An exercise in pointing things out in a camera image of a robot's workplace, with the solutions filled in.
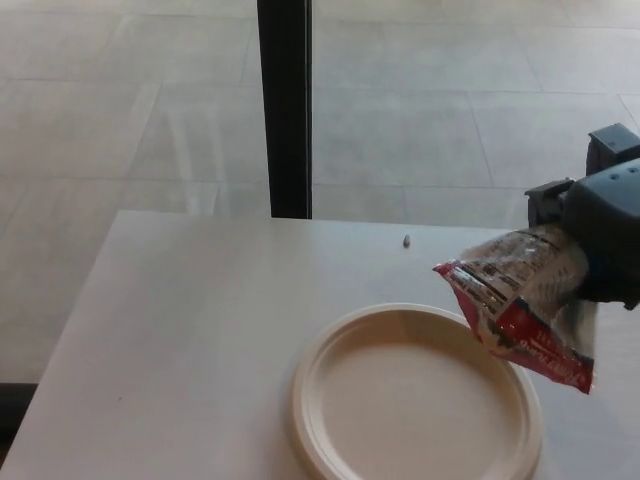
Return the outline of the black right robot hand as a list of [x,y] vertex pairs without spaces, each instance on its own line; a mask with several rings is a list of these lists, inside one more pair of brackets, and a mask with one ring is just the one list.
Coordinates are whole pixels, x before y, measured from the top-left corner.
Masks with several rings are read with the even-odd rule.
[[589,134],[586,175],[525,192],[531,227],[559,225],[588,261],[578,296],[639,305],[639,136],[621,123]]

